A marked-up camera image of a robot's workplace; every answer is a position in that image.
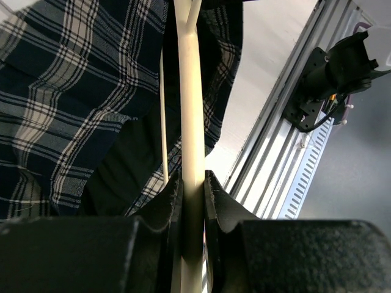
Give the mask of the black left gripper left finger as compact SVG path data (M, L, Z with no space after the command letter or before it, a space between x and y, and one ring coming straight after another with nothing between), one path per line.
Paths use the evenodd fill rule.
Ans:
M14 219L1 225L2 292L179 292L183 182L130 217Z

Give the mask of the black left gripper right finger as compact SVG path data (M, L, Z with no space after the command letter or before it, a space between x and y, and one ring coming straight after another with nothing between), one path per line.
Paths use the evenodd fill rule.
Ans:
M361 220L262 220L206 171L209 292L389 292L390 242Z

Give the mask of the navy plaid skirt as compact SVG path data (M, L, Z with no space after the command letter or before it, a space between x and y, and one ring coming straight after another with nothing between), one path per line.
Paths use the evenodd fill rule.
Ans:
M1 23L1 220L129 216L181 167L172 1L36 1Z

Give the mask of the cream wooden hanger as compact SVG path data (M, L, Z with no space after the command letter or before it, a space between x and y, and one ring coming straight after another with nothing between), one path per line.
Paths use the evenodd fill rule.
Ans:
M178 35L183 204L180 292L202 291L205 139L197 19L201 1L174 1Z

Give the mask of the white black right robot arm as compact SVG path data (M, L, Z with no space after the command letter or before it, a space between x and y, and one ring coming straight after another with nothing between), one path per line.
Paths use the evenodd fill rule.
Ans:
M371 26L341 39L326 54L328 61L302 80L306 97L325 99L371 87L372 80L390 73L390 27Z

